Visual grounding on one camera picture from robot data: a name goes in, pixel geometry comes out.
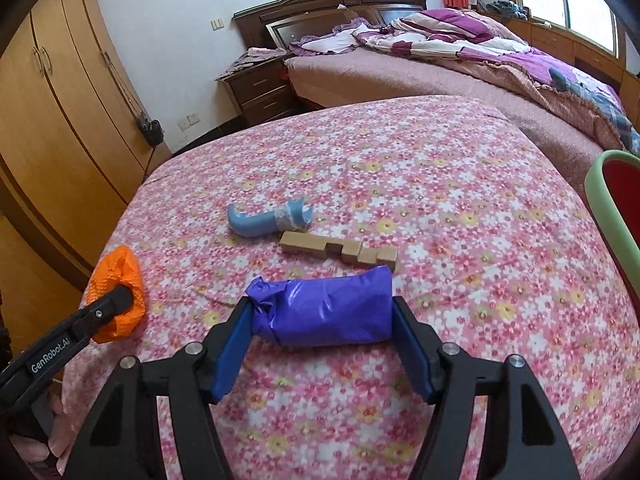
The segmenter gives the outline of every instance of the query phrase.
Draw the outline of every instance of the wooden wardrobe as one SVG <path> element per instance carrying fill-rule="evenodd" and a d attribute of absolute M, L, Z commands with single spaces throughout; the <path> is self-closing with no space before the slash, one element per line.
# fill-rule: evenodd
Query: wooden wardrobe
<path fill-rule="evenodd" d="M 127 204 L 169 158 L 137 128 L 143 111 L 97 0 L 39 0 L 0 58 L 0 294 L 20 348 L 78 307 Z"/>

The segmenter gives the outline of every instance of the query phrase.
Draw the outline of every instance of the metal screw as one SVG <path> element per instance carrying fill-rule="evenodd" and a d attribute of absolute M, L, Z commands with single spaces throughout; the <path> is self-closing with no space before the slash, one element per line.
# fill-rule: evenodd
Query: metal screw
<path fill-rule="evenodd" d="M 131 355 L 128 355 L 120 359 L 120 367 L 124 368 L 125 370 L 129 370 L 129 368 L 133 368 L 135 365 L 136 365 L 136 358 Z"/>
<path fill-rule="evenodd" d="M 509 362 L 511 366 L 516 368 L 523 368 L 526 362 L 524 361 L 524 357 L 518 354 L 513 354 L 509 356 Z"/>
<path fill-rule="evenodd" d="M 189 343 L 187 346 L 185 346 L 184 351 L 189 355 L 198 355 L 200 352 L 202 352 L 202 348 L 202 343 L 194 341 L 193 343 Z"/>
<path fill-rule="evenodd" d="M 460 347 L 455 343 L 444 343 L 442 345 L 442 351 L 447 355 L 458 355 L 460 353 Z"/>

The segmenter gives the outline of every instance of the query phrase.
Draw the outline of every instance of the purple pillow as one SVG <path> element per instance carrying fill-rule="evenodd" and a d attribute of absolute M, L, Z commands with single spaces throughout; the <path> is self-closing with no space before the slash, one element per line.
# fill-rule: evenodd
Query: purple pillow
<path fill-rule="evenodd" d="M 343 50 L 342 52 L 327 52 L 326 54 L 324 54 L 322 52 L 312 52 L 310 50 L 305 50 L 304 48 L 302 48 L 302 45 L 304 45 L 305 43 L 309 43 L 310 41 L 324 40 L 325 38 L 331 38 L 332 36 L 335 36 L 336 34 L 338 34 L 338 32 L 342 32 L 350 28 L 358 28 L 362 24 L 366 25 L 369 28 L 375 28 L 369 25 L 369 22 L 364 18 L 360 18 L 360 17 L 353 18 L 349 23 L 342 23 L 340 25 L 336 25 L 332 29 L 331 33 L 325 34 L 324 36 L 303 36 L 297 41 L 292 41 L 291 43 L 289 43 L 289 50 L 292 51 L 292 53 L 294 53 L 296 56 L 325 56 L 327 54 L 346 54 L 347 52 L 350 52 L 351 50 L 353 50 L 355 47 L 347 50 Z"/>

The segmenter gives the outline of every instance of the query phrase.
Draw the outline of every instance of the purple wrapped object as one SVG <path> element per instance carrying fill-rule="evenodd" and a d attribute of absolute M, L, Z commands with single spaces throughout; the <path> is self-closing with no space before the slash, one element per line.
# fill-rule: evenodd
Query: purple wrapped object
<path fill-rule="evenodd" d="M 255 305 L 255 335 L 287 347 L 375 343 L 391 339 L 391 271 L 357 276 L 265 282 L 246 293 Z"/>

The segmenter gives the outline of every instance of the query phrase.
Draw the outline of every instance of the orange glove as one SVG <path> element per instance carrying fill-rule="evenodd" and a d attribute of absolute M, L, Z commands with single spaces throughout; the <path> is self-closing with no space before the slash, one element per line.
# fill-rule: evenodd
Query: orange glove
<path fill-rule="evenodd" d="M 95 333 L 93 339 L 97 343 L 108 343 L 128 336 L 146 312 L 140 266 L 136 255 L 127 246 L 120 246 L 111 251 L 95 268 L 94 275 L 89 281 L 87 304 L 98 300 L 118 284 L 126 285 L 131 289 L 133 305 Z"/>

